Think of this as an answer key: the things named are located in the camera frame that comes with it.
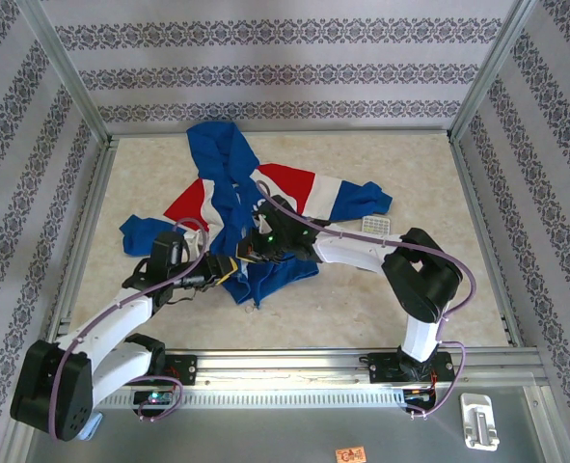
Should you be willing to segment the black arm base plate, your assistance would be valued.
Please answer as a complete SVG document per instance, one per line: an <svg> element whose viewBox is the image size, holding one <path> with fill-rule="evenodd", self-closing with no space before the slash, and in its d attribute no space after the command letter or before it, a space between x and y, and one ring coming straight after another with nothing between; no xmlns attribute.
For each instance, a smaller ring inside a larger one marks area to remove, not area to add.
<svg viewBox="0 0 570 463"><path fill-rule="evenodd" d="M194 386L198 370L195 355L167 354L163 373L176 378L183 386Z"/></svg>
<svg viewBox="0 0 570 463"><path fill-rule="evenodd" d="M433 377L439 381L452 381L455 370L451 356L438 352L419 362L400 352L372 352L366 355L369 381L375 383L429 383Z"/></svg>

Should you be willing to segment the blue red white zip jacket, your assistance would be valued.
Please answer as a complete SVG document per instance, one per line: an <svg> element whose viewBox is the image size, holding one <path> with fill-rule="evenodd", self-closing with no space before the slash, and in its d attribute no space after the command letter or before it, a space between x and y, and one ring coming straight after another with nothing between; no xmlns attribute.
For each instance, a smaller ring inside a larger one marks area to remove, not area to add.
<svg viewBox="0 0 570 463"><path fill-rule="evenodd" d="M316 219L349 221L385 214L391 196L374 182L358 185L281 164L262 164L234 123L200 123L187 131L198 178L165 211L161 220L130 216L121 226L123 249L132 257L149 254L161 232L198 237L207 232L209 249L232 254L262 201L255 182L286 198L299 213ZM174 222L185 222L175 228Z"/></svg>

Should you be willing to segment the light blue plastic object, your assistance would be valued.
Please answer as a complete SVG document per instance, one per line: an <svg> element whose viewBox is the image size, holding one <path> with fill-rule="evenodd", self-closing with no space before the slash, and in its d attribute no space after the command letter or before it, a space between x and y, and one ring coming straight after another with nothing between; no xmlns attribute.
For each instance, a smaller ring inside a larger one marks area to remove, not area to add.
<svg viewBox="0 0 570 463"><path fill-rule="evenodd" d="M101 424L102 419L103 419L103 415L101 412L97 412L97 411L92 412L92 414L90 415L90 417L86 421L85 426L81 430L78 438L82 441L91 440L95 436L95 433L96 433L99 425Z"/></svg>

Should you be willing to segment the aluminium side rail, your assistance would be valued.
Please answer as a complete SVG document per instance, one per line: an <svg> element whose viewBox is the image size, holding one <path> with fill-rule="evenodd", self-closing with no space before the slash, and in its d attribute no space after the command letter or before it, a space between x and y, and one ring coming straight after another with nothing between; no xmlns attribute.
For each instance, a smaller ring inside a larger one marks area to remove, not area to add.
<svg viewBox="0 0 570 463"><path fill-rule="evenodd" d="M509 291L502 277L499 261L494 253L493 241L486 228L484 214L477 197L475 183L469 173L466 160L459 144L452 140L448 133L449 147L454 165L462 184L463 193L472 217L473 226L483 257L486 272L493 295L497 302L498 311L502 320L505 335L511 347L525 347L526 343L521 336L516 316L513 312Z"/></svg>
<svg viewBox="0 0 570 463"><path fill-rule="evenodd" d="M85 207L78 221L78 229L64 273L62 285L56 300L54 311L46 331L47 340L56 340L68 332L71 315L78 297L83 274L88 261L100 210L104 202L106 189L117 152L117 140L111 140L104 147L95 163L94 175L90 183Z"/></svg>

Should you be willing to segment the white scientific calculator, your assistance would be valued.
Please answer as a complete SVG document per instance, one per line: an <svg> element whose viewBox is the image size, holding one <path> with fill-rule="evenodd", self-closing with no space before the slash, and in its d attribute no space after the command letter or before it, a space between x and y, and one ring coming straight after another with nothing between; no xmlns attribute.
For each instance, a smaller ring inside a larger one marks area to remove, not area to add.
<svg viewBox="0 0 570 463"><path fill-rule="evenodd" d="M389 235L391 232L391 221L388 217L366 216L362 219L362 231L379 236Z"/></svg>

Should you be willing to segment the aluminium cross rail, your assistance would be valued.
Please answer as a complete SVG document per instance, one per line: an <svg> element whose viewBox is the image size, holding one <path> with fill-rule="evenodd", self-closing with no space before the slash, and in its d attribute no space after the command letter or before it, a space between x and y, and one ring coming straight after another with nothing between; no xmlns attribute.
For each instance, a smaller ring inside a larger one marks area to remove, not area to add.
<svg viewBox="0 0 570 463"><path fill-rule="evenodd" d="M249 138L251 136L280 136L280 135L308 135L308 136L323 136L323 135L349 135L349 134L379 134L379 135L403 135L403 136L416 136L416 135L440 135L448 137L447 129L433 128L433 127L416 127L416 128L369 128L369 129L356 129L347 128L342 130L241 130L241 133ZM143 138L180 138L186 136L185 131L178 132L162 132L162 133L134 133L134 134L114 134L111 137L111 143L118 142L124 139L143 139Z"/></svg>

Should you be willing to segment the white plastic holder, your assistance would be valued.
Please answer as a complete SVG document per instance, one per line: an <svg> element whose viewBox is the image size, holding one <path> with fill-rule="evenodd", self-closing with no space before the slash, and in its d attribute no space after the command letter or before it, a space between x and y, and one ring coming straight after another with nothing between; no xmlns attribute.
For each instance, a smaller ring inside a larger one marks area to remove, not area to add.
<svg viewBox="0 0 570 463"><path fill-rule="evenodd" d="M500 439L489 395L463 393L460 397L464 442L468 449L496 451Z"/></svg>

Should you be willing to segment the grey metal plate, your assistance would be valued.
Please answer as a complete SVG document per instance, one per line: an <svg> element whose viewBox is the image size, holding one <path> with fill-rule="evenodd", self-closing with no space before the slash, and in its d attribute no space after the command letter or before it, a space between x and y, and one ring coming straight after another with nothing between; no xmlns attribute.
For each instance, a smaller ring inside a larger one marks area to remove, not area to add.
<svg viewBox="0 0 570 463"><path fill-rule="evenodd" d="M38 433L26 463L337 463L361 448L367 463L562 463L534 424L520 388L493 390L500 443L470 449L453 396L427 420L392 407L185 408L141 423L128 410L106 410L89 441L55 442Z"/></svg>

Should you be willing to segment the aluminium frame post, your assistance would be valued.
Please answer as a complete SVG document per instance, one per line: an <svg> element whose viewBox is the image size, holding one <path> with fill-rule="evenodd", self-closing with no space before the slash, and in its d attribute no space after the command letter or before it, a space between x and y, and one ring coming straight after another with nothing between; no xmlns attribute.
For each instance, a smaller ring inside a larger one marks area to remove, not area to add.
<svg viewBox="0 0 570 463"><path fill-rule="evenodd" d="M514 0L484 58L472 87L468 90L449 130L448 140L454 145L460 140L487 91L497 78L514 42L520 36L539 0Z"/></svg>
<svg viewBox="0 0 570 463"><path fill-rule="evenodd" d="M83 119L98 142L108 147L112 135L69 57L54 26L41 5L41 0L14 0L28 25L39 40L48 60L67 88Z"/></svg>

